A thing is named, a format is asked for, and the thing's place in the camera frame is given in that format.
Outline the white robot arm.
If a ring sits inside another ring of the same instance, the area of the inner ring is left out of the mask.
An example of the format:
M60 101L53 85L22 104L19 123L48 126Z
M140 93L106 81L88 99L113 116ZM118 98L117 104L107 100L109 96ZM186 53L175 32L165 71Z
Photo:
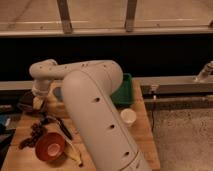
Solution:
M61 94L97 171L152 171L140 147L123 123L111 95L123 81L123 71L113 60L92 60L59 65L53 59L29 68L32 92L49 93L60 80Z

